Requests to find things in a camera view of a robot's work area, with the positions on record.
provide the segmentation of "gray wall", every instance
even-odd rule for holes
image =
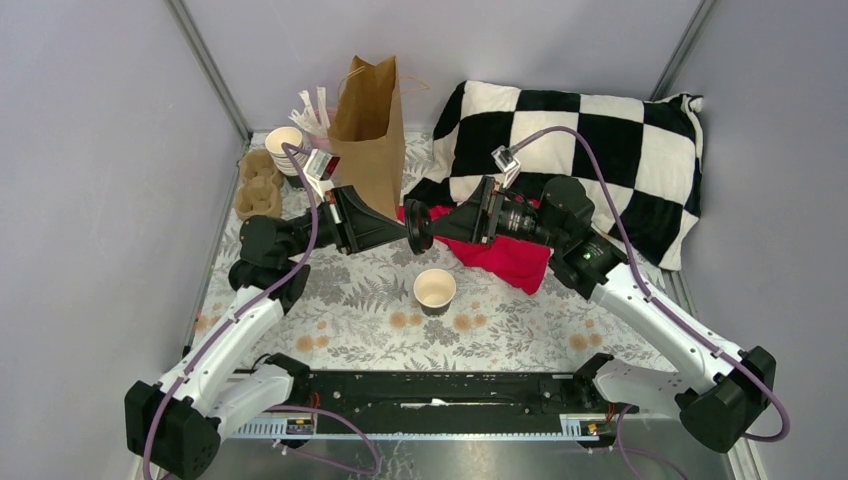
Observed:
[[[793,420],[760,446],[769,480],[845,477],[846,17],[840,0],[722,2],[675,86],[706,100],[704,216],[683,255],[696,306],[777,357]]]
[[[254,130],[290,124],[297,92],[339,80],[358,54],[397,55],[432,90],[403,98],[432,127],[467,79],[647,97],[697,0],[187,0]],[[414,83],[403,81],[403,88]]]
[[[0,478],[125,478],[240,140],[164,2],[0,6]]]

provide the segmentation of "black round object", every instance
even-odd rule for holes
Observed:
[[[421,255],[433,246],[433,234],[430,233],[430,209],[424,202],[410,198],[403,202],[403,210],[409,248],[415,255]]]

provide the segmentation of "checkered pillow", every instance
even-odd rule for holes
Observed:
[[[701,213],[700,107],[701,97],[688,94],[642,102],[463,82],[433,132],[436,164],[408,196],[455,206],[482,175],[502,178],[492,158],[495,148],[564,125],[595,151],[634,246],[660,267],[679,270],[681,242]],[[512,190],[538,199],[554,175],[573,176],[595,204],[595,226],[620,238],[589,157],[573,136],[550,133],[516,157],[522,169]]]

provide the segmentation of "table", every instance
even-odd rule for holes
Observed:
[[[256,134],[250,149],[264,148]],[[432,164],[429,134],[406,134],[404,192]],[[306,194],[282,188],[283,218],[303,214]],[[231,211],[200,314],[193,345],[235,298],[227,282],[238,259],[241,221]],[[639,259],[642,271],[664,288],[661,271]],[[442,243],[413,255],[406,241],[344,256],[328,247],[309,260],[306,291],[282,321],[241,359],[250,368],[264,353],[285,353],[312,369],[563,371],[580,367],[596,352],[634,365],[674,370],[627,324],[562,286],[548,271],[534,295],[480,268],[466,268]],[[439,318],[421,314],[411,295],[415,277],[443,268],[456,278],[457,294]]]

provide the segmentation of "black wire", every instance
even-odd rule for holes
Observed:
[[[270,357],[270,356],[271,356],[271,354],[270,354],[270,353],[263,353],[262,355],[259,355],[259,358],[257,358],[257,359],[256,359],[256,361],[255,361],[255,362],[253,362],[253,366],[252,366],[252,367],[250,367],[250,370],[252,370],[252,371],[254,371],[254,372],[255,372],[255,371],[256,371],[256,366],[257,366],[257,365],[259,365],[259,362],[261,362],[262,360],[264,360],[264,359],[266,359],[266,358],[268,358],[268,357]]]

